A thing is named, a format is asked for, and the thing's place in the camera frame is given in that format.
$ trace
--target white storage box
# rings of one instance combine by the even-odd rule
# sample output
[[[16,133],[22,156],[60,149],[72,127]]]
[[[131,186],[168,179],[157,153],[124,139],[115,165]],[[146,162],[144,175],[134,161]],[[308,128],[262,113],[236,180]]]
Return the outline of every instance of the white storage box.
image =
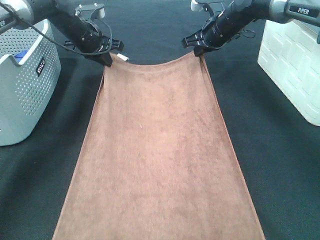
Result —
[[[304,118],[320,126],[319,29],[266,21],[258,63]]]
[[[36,27],[53,38],[48,20]],[[20,60],[14,55],[28,50]],[[0,35],[0,146],[27,138],[55,89],[61,65],[56,46],[33,29]]]

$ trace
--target gray plastic basket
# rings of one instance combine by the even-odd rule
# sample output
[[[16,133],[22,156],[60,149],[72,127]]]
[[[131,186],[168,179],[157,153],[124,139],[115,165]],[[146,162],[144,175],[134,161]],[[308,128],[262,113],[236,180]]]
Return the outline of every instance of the gray plastic basket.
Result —
[[[53,38],[48,20],[35,25]],[[17,62],[14,55],[27,54]],[[56,46],[31,28],[0,35],[0,146],[26,139],[43,114],[61,71]]]

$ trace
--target logo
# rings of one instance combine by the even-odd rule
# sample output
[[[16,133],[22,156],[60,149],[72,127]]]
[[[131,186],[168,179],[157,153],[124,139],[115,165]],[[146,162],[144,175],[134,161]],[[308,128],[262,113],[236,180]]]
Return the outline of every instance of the logo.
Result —
[[[14,21],[15,21],[14,17],[13,16],[9,16],[6,19],[3,19],[3,20],[0,21],[0,28],[5,27],[6,25],[9,25]]]
[[[319,9],[317,8],[310,8],[310,7],[306,8],[299,5],[291,5],[289,11],[293,13],[301,14],[301,15],[306,15],[311,18],[317,18],[320,13]]]
[[[46,60],[45,60],[44,57],[42,57],[39,65],[38,65],[38,67],[35,69],[36,74],[38,75],[38,77],[40,77],[42,71],[43,71],[44,68],[45,68],[45,65],[46,65]]]
[[[300,14],[309,15],[309,12],[310,12],[310,10],[307,8],[299,7],[299,9],[298,9],[298,13],[300,13]]]

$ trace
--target white tag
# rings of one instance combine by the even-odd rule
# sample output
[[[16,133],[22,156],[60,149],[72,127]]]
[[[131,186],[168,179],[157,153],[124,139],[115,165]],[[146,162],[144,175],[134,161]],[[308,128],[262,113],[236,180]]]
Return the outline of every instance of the white tag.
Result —
[[[127,61],[127,60],[129,59],[127,56],[122,55],[122,54],[120,54],[120,53],[118,53],[117,56],[118,56],[119,58],[121,58],[123,61]]]

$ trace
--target blue object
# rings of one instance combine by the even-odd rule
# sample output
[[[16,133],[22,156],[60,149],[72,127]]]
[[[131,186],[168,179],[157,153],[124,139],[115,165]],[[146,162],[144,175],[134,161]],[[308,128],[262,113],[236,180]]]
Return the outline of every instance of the blue object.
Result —
[[[24,50],[22,52],[17,53],[16,55],[14,55],[14,58],[17,60],[17,62],[19,63],[21,61],[21,59],[27,54],[28,50]]]

